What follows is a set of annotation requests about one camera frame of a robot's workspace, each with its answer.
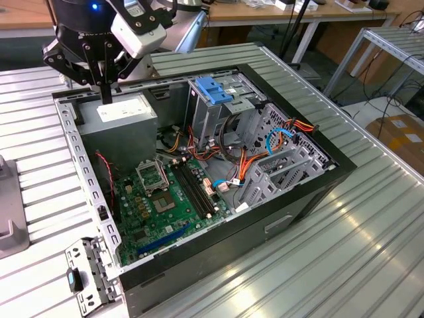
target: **red cable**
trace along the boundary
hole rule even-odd
[[[111,167],[110,167],[109,163],[107,162],[107,160],[105,159],[105,157],[103,157],[99,152],[96,152],[95,154],[98,155],[98,157],[100,157],[100,159],[102,159],[102,161],[105,163],[106,168],[107,168],[107,172],[109,173],[109,181],[111,182],[111,195],[112,195],[111,206],[112,206],[112,209],[113,209],[114,194],[113,194],[113,177],[112,177]]]

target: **white sticker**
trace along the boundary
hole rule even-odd
[[[144,114],[147,111],[147,105],[138,98],[129,99],[128,101],[118,101],[116,103],[98,106],[97,108],[101,121],[104,123]]]
[[[401,120],[397,120],[397,121],[392,121],[393,125],[395,125],[397,128],[406,128],[407,125],[401,121]]]
[[[416,134],[405,134],[411,142],[423,142]]]

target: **blue cable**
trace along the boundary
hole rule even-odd
[[[272,134],[274,134],[276,131],[280,131],[281,133],[284,133],[285,135],[289,136],[290,138],[293,137],[293,134],[290,131],[288,131],[284,128],[274,128],[274,129],[272,129],[271,132],[269,133],[268,137],[266,137],[266,149],[270,154],[272,154],[272,149],[271,149],[271,144],[270,144],[271,137],[272,137]]]
[[[235,183],[230,182],[230,181],[227,181],[227,180],[217,180],[217,181],[215,181],[215,182],[212,184],[212,186],[213,186],[213,187],[217,187],[217,185],[222,184],[222,183],[224,183],[224,182],[228,182],[229,184],[234,184],[234,185],[236,185]]]
[[[215,181],[213,184],[212,184],[212,186],[213,187],[216,187],[217,185],[219,185],[219,184],[221,184],[221,183],[223,183],[223,182],[227,182],[226,180],[217,180],[217,181]]]

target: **metal table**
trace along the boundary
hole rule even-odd
[[[162,75],[249,63],[358,166],[305,220],[145,317],[412,317],[424,309],[423,178],[266,48],[153,55]],[[32,245],[0,260],[0,317],[78,317],[63,249],[95,234],[49,68],[0,73],[0,152],[17,160]],[[102,317],[125,317],[116,303]]]
[[[403,85],[405,80],[415,70],[421,75],[424,75],[424,35],[421,33],[413,32],[407,27],[388,27],[388,28],[363,28],[349,51],[344,56],[340,63],[337,71],[334,73],[330,82],[324,90],[326,96],[330,96],[334,90],[337,82],[340,80],[343,72],[346,70],[350,60],[359,49],[360,45],[364,40],[369,40],[371,44],[362,55],[357,65],[354,67],[351,75],[356,76],[361,69],[362,65],[368,59],[375,47],[379,47],[391,54],[403,64],[408,65],[412,70],[406,75],[406,77],[400,81],[393,89],[391,94],[394,95],[396,91]]]

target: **silver slatted table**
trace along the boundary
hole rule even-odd
[[[324,90],[326,96],[330,96],[343,72],[346,70],[350,60],[365,39],[369,40],[371,44],[353,69],[351,73],[352,76],[358,74],[362,65],[376,46],[385,50],[412,69],[405,77],[405,80],[414,70],[424,75],[424,34],[412,32],[412,30],[407,27],[399,28],[391,26],[384,28],[363,28],[326,86]],[[396,93],[405,80],[401,81],[393,88],[392,95]]]
[[[162,75],[249,63],[358,169],[304,221],[146,317],[411,317],[424,309],[423,178],[267,49],[153,55]],[[95,234],[48,68],[0,73],[0,152],[21,173],[31,246],[0,260],[0,317],[78,317],[62,251]],[[125,317],[116,303],[102,317]]]

